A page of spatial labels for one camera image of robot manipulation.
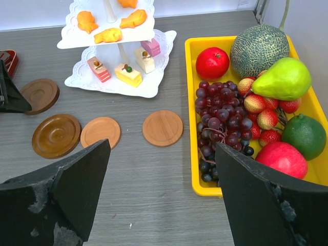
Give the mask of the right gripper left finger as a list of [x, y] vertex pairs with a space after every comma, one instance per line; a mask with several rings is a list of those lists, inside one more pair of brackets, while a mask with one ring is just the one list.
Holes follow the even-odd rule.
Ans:
[[1, 184], [1, 245], [88, 241], [106, 174], [107, 139]]

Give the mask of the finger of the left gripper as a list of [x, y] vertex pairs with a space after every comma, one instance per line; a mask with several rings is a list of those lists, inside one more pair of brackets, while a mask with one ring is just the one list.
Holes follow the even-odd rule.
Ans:
[[25, 113], [31, 105], [17, 89], [9, 76], [5, 63], [1, 60], [1, 113]]

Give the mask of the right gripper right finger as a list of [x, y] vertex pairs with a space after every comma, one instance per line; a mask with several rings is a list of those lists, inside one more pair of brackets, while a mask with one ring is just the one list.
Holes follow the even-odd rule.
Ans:
[[327, 245], [327, 187], [265, 166], [223, 143], [215, 152], [235, 245]]

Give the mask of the red dessert tray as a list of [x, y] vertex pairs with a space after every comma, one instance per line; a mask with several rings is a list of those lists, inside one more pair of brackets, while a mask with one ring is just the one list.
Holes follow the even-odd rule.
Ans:
[[17, 53], [14, 50], [1, 50], [1, 60], [5, 62], [8, 74], [12, 78], [19, 61]]

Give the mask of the dark brown wooden saucer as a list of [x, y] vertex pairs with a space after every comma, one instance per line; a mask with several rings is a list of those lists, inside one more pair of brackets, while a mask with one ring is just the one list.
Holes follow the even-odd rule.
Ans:
[[79, 143], [81, 125], [70, 114], [56, 114], [45, 119], [32, 136], [32, 148], [47, 159], [57, 159], [70, 153]]

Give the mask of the light wooden coaster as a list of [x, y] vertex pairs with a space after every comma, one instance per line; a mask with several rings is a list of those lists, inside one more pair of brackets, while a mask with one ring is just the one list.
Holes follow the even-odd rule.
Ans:
[[108, 139], [114, 149], [121, 137], [121, 128], [117, 121], [110, 117], [98, 117], [88, 122], [80, 136], [81, 145], [86, 148], [99, 140]]
[[173, 111], [158, 110], [144, 120], [142, 133], [150, 144], [168, 147], [178, 142], [183, 134], [183, 122]]

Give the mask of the yellow cake slice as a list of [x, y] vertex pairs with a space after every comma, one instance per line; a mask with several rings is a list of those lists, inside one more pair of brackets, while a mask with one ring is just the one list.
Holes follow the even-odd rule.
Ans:
[[128, 64], [119, 64], [114, 72], [119, 80], [135, 88], [137, 88], [142, 82], [141, 73]]

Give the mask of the white three-tier stand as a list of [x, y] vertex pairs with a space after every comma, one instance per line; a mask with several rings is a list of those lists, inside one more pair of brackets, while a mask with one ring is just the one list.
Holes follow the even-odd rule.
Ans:
[[[82, 52], [81, 60], [74, 65], [72, 75], [65, 79], [66, 86], [145, 98], [152, 98], [157, 95], [177, 33], [174, 30], [162, 32], [154, 29], [155, 8], [153, 1], [140, 1], [137, 5], [146, 11], [149, 18], [139, 27], [124, 30], [120, 44], [122, 44], [132, 67], [141, 72], [141, 84], [135, 88], [116, 77], [114, 69], [122, 62], [118, 43], [95, 44], [93, 34], [87, 34], [77, 27], [77, 15], [82, 10], [91, 11], [100, 30], [115, 26], [114, 23], [107, 22], [102, 1], [74, 0], [70, 5], [70, 13], [66, 16], [66, 26], [61, 31], [62, 39], [58, 42], [57, 47], [60, 49], [84, 47], [85, 50]], [[136, 62], [133, 52], [140, 48], [141, 41], [149, 37], [154, 38], [159, 43], [160, 53], [154, 58], [155, 70], [147, 74]], [[111, 74], [108, 81], [101, 82], [91, 71], [87, 60], [92, 57], [97, 57], [104, 62]]]

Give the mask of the cream cake slice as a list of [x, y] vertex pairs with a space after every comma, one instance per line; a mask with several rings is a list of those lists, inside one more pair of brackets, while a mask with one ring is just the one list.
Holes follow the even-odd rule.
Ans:
[[134, 50], [135, 60], [143, 71], [148, 74], [155, 70], [153, 57], [142, 47]]

